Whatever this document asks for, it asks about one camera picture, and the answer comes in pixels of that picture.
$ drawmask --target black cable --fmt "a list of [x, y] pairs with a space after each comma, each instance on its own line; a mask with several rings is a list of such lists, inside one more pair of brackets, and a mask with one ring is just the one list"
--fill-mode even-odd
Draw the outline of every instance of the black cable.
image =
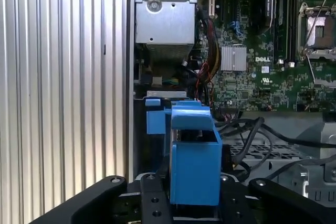
[[[224, 124], [224, 127], [222, 129], [220, 129], [220, 131], [226, 129], [229, 126], [233, 126], [233, 125], [239, 124], [239, 123], [253, 124], [254, 121], [255, 120], [253, 120], [253, 119], [237, 119], [237, 120], [234, 120], [232, 122]], [[221, 122], [216, 123], [216, 127], [218, 127], [218, 125], [223, 126], [223, 124], [221, 124]], [[317, 142], [311, 142], [311, 141], [307, 141], [307, 140], [299, 140], [299, 139], [295, 139], [295, 138], [286, 137], [286, 136], [280, 134], [279, 132], [273, 130], [271, 127], [269, 127], [265, 124], [262, 124], [261, 128], [268, 131], [269, 133], [276, 136], [277, 138], [279, 138], [279, 139], [281, 139], [281, 140], [283, 140], [287, 143], [290, 143], [290, 144], [297, 144], [297, 145], [314, 147], [314, 148], [336, 148], [336, 144], [317, 143]]]
[[251, 167], [246, 164], [244, 161], [241, 161], [240, 163], [240, 166], [242, 168], [244, 168], [245, 170], [242, 171], [241, 173], [239, 174], [236, 174], [236, 178], [239, 182], [244, 182], [245, 180], [247, 180], [249, 177], [250, 177], [250, 174], [251, 174]]
[[204, 90], [204, 104], [206, 106], [209, 106], [210, 105], [209, 88], [206, 84], [203, 85], [203, 90]]
[[241, 151], [233, 157], [233, 162], [236, 165], [239, 165], [241, 161], [243, 161], [244, 157], [248, 153], [248, 150], [251, 147], [252, 141], [257, 134], [258, 130], [260, 129], [261, 125], [264, 123], [264, 118], [257, 118], [255, 120], [255, 124], [253, 126], [253, 129], [250, 131], [250, 133], [247, 136], [247, 140], [245, 141], [244, 147], [241, 149]]
[[316, 143], [316, 142], [311, 142], [307, 140], [298, 140], [295, 138], [288, 138], [285, 137], [284, 135], [280, 134], [279, 132], [273, 130], [271, 127], [263, 124], [261, 126], [263, 129], [271, 133], [272, 135], [276, 136], [277, 138], [290, 143], [290, 144], [298, 144], [298, 145], [303, 145], [303, 146], [308, 146], [308, 147], [315, 147], [315, 148], [336, 148], [336, 144], [327, 144], [327, 143]]
[[269, 138], [269, 136], [265, 132], [263, 132], [263, 131], [258, 131], [258, 133], [261, 134], [261, 135], [263, 135], [268, 140], [268, 142], [269, 142], [269, 150], [268, 150], [268, 152], [266, 153], [266, 155], [262, 158], [262, 160], [258, 164], [256, 164], [256, 165], [254, 165], [254, 166], [251, 167], [251, 171], [254, 171], [254, 170], [258, 169], [269, 158], [269, 156], [272, 154], [272, 151], [273, 151], [273, 142]]
[[300, 165], [325, 165], [326, 163], [332, 162], [336, 160], [336, 154], [328, 157], [328, 158], [322, 158], [322, 159], [302, 159], [298, 161], [294, 161], [292, 163], [289, 163], [287, 165], [284, 165], [282, 168], [276, 170], [274, 173], [268, 175], [266, 179], [272, 180], [275, 179], [277, 176], [279, 176], [281, 173], [287, 171], [289, 168], [291, 168], [295, 164]]

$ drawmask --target corrugated metal side panel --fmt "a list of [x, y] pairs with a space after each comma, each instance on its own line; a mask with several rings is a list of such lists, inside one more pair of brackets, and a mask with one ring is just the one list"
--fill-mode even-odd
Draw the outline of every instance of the corrugated metal side panel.
[[126, 1], [0, 0], [0, 223], [125, 176]]

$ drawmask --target cable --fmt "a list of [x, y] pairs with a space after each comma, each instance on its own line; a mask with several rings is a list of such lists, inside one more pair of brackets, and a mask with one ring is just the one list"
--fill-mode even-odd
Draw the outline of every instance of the cable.
[[246, 164], [244, 161], [241, 161], [240, 163], [241, 167], [244, 168], [245, 170], [242, 171], [239, 174], [236, 174], [236, 178], [239, 182], [244, 182], [245, 180], [247, 180], [251, 174], [251, 167]]
[[275, 179], [277, 176], [279, 176], [281, 173], [287, 171], [289, 168], [291, 168], [295, 164], [300, 165], [325, 165], [326, 163], [332, 162], [336, 160], [336, 154], [322, 159], [302, 159], [298, 161], [294, 161], [292, 163], [289, 163], [287, 165], [284, 165], [282, 168], [276, 170], [274, 173], [268, 175], [266, 179], [272, 180]]
[[247, 180], [250, 177], [251, 172], [253, 172], [254, 170], [258, 169], [271, 155], [272, 150], [273, 150], [273, 142], [272, 140], [269, 138], [269, 136], [267, 134], [265, 134], [262, 131], [258, 131], [259, 134], [263, 135], [269, 142], [269, 150], [267, 152], [267, 154], [263, 157], [263, 159], [256, 165], [250, 167], [248, 164], [246, 164], [244, 161], [242, 161], [240, 163], [240, 166], [242, 168], [245, 169], [245, 171], [239, 173], [236, 175], [236, 178], [239, 180], [239, 182], [244, 182], [245, 180]]
[[273, 142], [270, 139], [270, 137], [263, 131], [258, 131], [258, 133], [263, 135], [268, 140], [269, 150], [258, 164], [251, 167], [251, 171], [254, 171], [254, 170], [258, 169], [269, 158], [269, 156], [272, 154], [272, 151], [273, 151]]
[[233, 157], [233, 162], [236, 165], [239, 165], [244, 157], [246, 156], [246, 154], [248, 153], [248, 150], [251, 147], [252, 141], [255, 137], [255, 135], [257, 134], [258, 130], [260, 129], [261, 125], [264, 123], [265, 119], [264, 118], [257, 118], [255, 120], [255, 124], [253, 126], [253, 129], [250, 131], [250, 133], [248, 134], [247, 140], [245, 141], [245, 145], [244, 147], [241, 149], [241, 151], [235, 155]]
[[310, 107], [316, 105], [316, 104], [319, 104], [319, 103], [328, 103], [329, 105], [331, 105], [333, 107], [334, 110], [336, 110], [336, 106], [335, 104], [333, 104], [331, 101], [325, 101], [325, 100], [322, 100], [322, 101], [313, 101], [312, 103], [310, 103], [306, 108], [305, 108], [305, 111], [308, 110]]
[[[235, 125], [235, 124], [239, 124], [239, 123], [250, 123], [253, 124], [255, 120], [253, 119], [237, 119], [234, 121], [231, 121], [227, 124], [225, 124], [225, 126], [221, 129], [225, 129], [229, 126]], [[314, 148], [336, 148], [336, 144], [328, 144], [328, 143], [316, 143], [316, 142], [311, 142], [311, 141], [307, 141], [307, 140], [299, 140], [299, 139], [295, 139], [295, 138], [289, 138], [286, 137], [282, 134], [280, 134], [279, 132], [273, 130], [271, 127], [265, 125], [264, 123], [261, 125], [261, 128], [268, 131], [269, 133], [271, 133], [272, 135], [276, 136], [277, 138], [290, 143], [290, 144], [297, 144], [297, 145], [303, 145], [303, 146], [308, 146], [308, 147], [314, 147]]]

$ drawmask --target label sticker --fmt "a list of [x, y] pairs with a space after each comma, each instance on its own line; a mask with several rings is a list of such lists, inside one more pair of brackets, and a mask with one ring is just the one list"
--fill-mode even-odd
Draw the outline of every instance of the label sticker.
[[269, 73], [269, 66], [262, 66], [261, 73]]

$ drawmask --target green circuit board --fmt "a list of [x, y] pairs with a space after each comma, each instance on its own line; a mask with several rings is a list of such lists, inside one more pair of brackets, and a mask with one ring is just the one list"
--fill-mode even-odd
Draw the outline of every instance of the green circuit board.
[[[277, 64], [274, 60], [275, 53], [279, 52], [279, 46], [275, 48], [275, 24], [266, 33], [256, 36], [250, 27], [249, 9], [250, 0], [238, 0], [238, 18], [240, 22], [241, 36], [228, 28], [228, 22], [219, 22], [216, 18], [217, 37], [220, 46], [238, 45], [246, 47], [247, 67], [246, 71], [224, 72], [219, 71], [213, 80], [214, 84], [214, 106], [216, 108], [234, 109], [242, 101], [251, 98], [257, 98], [270, 105], [272, 111], [307, 111], [317, 112], [323, 110], [332, 110], [329, 102], [336, 102], [336, 87], [332, 85], [319, 85], [314, 83], [313, 75], [309, 63], [299, 53], [297, 49], [295, 67], [285, 67]], [[308, 6], [321, 6], [324, 0], [297, 0], [298, 7], [296, 19], [298, 18], [299, 8], [302, 3]], [[324, 6], [336, 5], [336, 0], [327, 0]], [[306, 38], [306, 28], [302, 31], [303, 39]], [[336, 26], [333, 28], [333, 36], [336, 38]], [[283, 37], [276, 43], [286, 46], [286, 33], [279, 35]], [[206, 57], [206, 43], [200, 45], [202, 54]], [[256, 61], [256, 57], [265, 59]], [[333, 60], [318, 59], [311, 61], [314, 77], [318, 80], [332, 83], [336, 81], [336, 62]], [[252, 102], [245, 106], [245, 110], [260, 110], [261, 102]]]

